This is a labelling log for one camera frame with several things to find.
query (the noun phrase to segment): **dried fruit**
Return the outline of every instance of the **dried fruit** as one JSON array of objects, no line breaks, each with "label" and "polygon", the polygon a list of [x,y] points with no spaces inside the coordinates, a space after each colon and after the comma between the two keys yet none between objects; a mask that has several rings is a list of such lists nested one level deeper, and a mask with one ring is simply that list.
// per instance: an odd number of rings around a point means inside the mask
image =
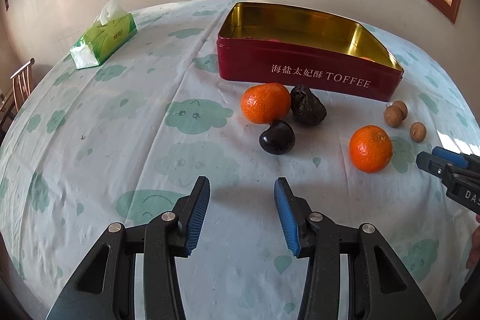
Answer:
[{"label": "dried fruit", "polygon": [[398,109],[400,109],[400,112],[402,112],[403,119],[405,119],[409,115],[409,110],[407,109],[407,106],[403,101],[396,100],[395,102],[392,103],[392,106],[396,106]]},{"label": "dried fruit", "polygon": [[427,136],[427,129],[421,122],[414,122],[410,127],[410,137],[416,143],[421,143]]},{"label": "dried fruit", "polygon": [[290,152],[295,145],[295,133],[285,121],[275,120],[258,139],[260,147],[273,155]]},{"label": "dried fruit", "polygon": [[295,121],[308,127],[314,127],[320,124],[327,116],[327,110],[307,86],[295,86],[290,95],[292,97],[292,113]]},{"label": "dried fruit", "polygon": [[368,125],[352,135],[349,154],[353,165],[359,170],[377,172],[385,168],[392,159],[392,142],[382,128]]},{"label": "dried fruit", "polygon": [[269,124],[285,117],[290,111],[289,91],[280,83],[253,86],[243,93],[240,108],[254,124]]},{"label": "dried fruit", "polygon": [[396,106],[387,107],[383,112],[383,118],[388,126],[392,128],[399,127],[403,120],[402,112]]}]

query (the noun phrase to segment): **red tin box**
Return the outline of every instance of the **red tin box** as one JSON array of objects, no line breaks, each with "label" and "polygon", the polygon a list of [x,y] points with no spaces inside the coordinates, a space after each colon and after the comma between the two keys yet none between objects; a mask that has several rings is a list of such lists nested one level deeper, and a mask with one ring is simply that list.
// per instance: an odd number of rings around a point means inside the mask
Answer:
[{"label": "red tin box", "polygon": [[281,4],[237,3],[218,33],[217,50],[226,80],[304,84],[375,100],[390,100],[403,74],[358,22]]}]

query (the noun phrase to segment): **metal screw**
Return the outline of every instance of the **metal screw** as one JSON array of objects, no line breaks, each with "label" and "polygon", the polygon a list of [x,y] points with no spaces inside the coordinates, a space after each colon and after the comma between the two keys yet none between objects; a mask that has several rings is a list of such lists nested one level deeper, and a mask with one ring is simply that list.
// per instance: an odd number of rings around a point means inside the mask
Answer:
[{"label": "metal screw", "polygon": [[172,211],[166,211],[166,212],[162,215],[162,220],[163,220],[163,221],[172,221],[174,218],[175,218],[175,213],[172,212]]},{"label": "metal screw", "polygon": [[366,234],[372,234],[375,232],[375,227],[371,224],[364,224],[362,229]]},{"label": "metal screw", "polygon": [[120,223],[112,223],[109,225],[109,232],[114,234],[115,232],[118,232],[121,228],[122,225]]},{"label": "metal screw", "polygon": [[315,221],[316,223],[323,220],[323,216],[317,211],[310,213],[310,216],[308,216],[308,218],[312,221]]}]

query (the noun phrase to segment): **human hand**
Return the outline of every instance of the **human hand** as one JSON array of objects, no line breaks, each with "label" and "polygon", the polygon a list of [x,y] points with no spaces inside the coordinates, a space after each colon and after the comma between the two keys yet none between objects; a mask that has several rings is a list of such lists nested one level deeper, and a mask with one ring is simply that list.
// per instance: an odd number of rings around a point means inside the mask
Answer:
[{"label": "human hand", "polygon": [[[477,214],[477,223],[480,223],[480,215]],[[472,249],[469,259],[466,261],[466,268],[471,269],[480,260],[480,226],[473,231]]]}]

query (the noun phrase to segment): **chinese characters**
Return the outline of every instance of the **chinese characters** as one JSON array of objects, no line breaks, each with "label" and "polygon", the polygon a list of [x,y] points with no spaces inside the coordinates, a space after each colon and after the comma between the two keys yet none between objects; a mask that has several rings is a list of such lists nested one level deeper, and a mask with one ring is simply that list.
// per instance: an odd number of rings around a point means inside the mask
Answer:
[{"label": "chinese characters", "polygon": [[323,71],[318,71],[313,69],[300,69],[299,67],[292,70],[292,68],[288,67],[287,65],[282,67],[281,65],[273,64],[272,72],[277,72],[277,73],[282,72],[283,74],[317,77],[319,79],[322,79],[325,76],[327,80],[333,80],[334,82],[339,82],[339,83],[353,84],[353,85],[364,87],[364,88],[368,88],[371,83],[369,80],[364,80],[364,79],[360,79],[360,78],[349,76],[349,75],[335,74],[334,72],[323,72]]}]

